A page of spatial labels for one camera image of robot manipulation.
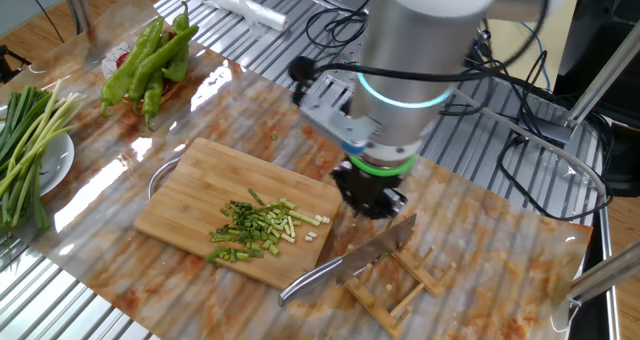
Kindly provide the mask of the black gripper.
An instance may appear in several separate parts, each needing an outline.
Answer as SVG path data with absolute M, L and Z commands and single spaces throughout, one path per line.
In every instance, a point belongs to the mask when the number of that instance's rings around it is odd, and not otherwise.
M 398 175 L 381 177 L 339 164 L 331 178 L 344 203 L 356 214 L 372 216 L 374 220 L 395 218 L 407 203 L 407 197 L 398 190 L 402 183 Z

